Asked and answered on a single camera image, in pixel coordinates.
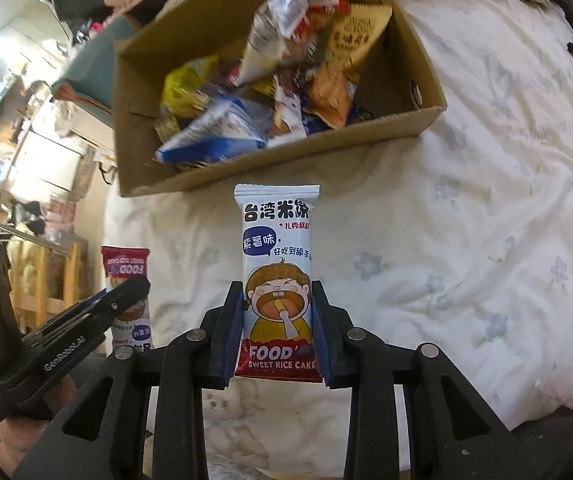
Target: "red label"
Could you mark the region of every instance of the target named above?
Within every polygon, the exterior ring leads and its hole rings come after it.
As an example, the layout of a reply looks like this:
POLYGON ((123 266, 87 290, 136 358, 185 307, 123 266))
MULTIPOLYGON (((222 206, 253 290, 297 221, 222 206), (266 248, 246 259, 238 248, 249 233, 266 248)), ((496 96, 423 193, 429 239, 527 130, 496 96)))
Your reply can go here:
POLYGON ((130 278, 137 274, 147 275, 148 249, 102 247, 104 270, 114 278, 130 278))
POLYGON ((322 382, 313 345, 304 339, 275 339, 268 343, 243 339, 235 374, 260 379, 322 382))

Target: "cartoon face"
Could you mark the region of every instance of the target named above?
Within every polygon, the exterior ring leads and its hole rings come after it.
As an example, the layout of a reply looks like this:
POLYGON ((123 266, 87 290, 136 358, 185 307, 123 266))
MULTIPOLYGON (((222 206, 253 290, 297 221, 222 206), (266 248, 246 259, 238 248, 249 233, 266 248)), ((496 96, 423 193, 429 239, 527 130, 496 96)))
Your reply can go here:
POLYGON ((297 319, 309 303, 309 286, 290 278, 263 282, 247 294, 253 311, 264 319, 280 320, 280 311, 284 309, 291 320, 297 319))

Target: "metal screw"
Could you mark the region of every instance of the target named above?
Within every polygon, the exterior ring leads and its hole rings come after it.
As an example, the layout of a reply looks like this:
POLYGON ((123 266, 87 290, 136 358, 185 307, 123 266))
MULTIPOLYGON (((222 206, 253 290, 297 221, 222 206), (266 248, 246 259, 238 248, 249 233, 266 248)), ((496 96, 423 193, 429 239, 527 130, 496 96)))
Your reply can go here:
POLYGON ((424 357, 428 357, 429 359, 437 357, 440 354, 440 349, 431 343, 422 345, 421 350, 422 350, 422 355, 424 357))
POLYGON ((133 355, 133 347, 129 345, 122 345, 115 351, 115 355, 119 360, 128 359, 133 355))
POLYGON ((348 329, 346 336, 353 341, 361 341, 366 338, 366 332, 362 328, 353 327, 348 329))
POLYGON ((201 328, 194 328, 186 332, 186 339, 189 341, 201 341, 206 337, 206 332, 201 328))

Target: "human hand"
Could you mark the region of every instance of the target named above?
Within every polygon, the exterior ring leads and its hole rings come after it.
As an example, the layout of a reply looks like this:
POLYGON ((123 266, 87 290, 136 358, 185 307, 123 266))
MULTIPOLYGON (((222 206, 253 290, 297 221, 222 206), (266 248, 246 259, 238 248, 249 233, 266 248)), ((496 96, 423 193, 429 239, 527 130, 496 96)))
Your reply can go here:
MULTIPOLYGON (((75 395, 75 384, 66 376, 50 394, 65 405, 75 395)), ((10 416, 0 423, 0 467, 7 475, 13 475, 15 468, 48 424, 47 420, 31 420, 23 416, 10 416)))

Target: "snack bag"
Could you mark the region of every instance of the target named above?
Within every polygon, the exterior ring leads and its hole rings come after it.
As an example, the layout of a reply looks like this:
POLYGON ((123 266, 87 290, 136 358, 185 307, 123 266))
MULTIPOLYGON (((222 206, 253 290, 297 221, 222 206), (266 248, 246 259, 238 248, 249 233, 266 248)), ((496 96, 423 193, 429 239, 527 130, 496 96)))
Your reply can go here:
POLYGON ((359 83, 359 70, 368 52, 386 28, 390 6, 351 5, 330 31, 324 62, 307 73, 307 109, 331 128, 346 124, 359 83))
POLYGON ((298 85, 300 72, 299 68, 286 67, 274 75, 276 110, 268 133, 269 147, 306 138, 301 116, 301 89, 298 85))
POLYGON ((319 32, 337 12, 348 12, 346 0, 267 0, 256 11, 234 84, 270 76, 279 66, 311 59, 319 32))
MULTIPOLYGON (((370 111, 362 108, 360 105, 353 104, 346 119, 346 126, 363 123, 364 121, 372 121, 373 119, 375 119, 375 116, 370 111)), ((302 123, 304 124, 307 136, 326 132, 330 129, 327 123, 314 114, 303 113, 302 123)))
POLYGON ((210 93, 202 87, 217 62, 217 56, 198 57, 169 72, 164 79, 160 107, 175 117, 198 117, 210 101, 210 93))
POLYGON ((235 186, 244 214, 244 334, 236 374, 321 382, 311 330, 311 224, 319 186, 235 186))
POLYGON ((266 146, 271 110, 259 103, 227 97, 159 147, 159 162, 210 164, 266 146))
MULTIPOLYGON (((102 261, 106 275, 106 290, 112 290, 135 274, 146 276, 148 249, 102 247, 102 261)), ((111 326, 113 350, 122 345, 132 346, 136 352, 153 348, 148 298, 138 301, 116 317, 111 326)))
POLYGON ((160 120, 155 126, 160 142, 164 143, 176 133, 182 131, 191 122, 191 119, 180 119, 173 115, 167 107, 160 109, 160 120))

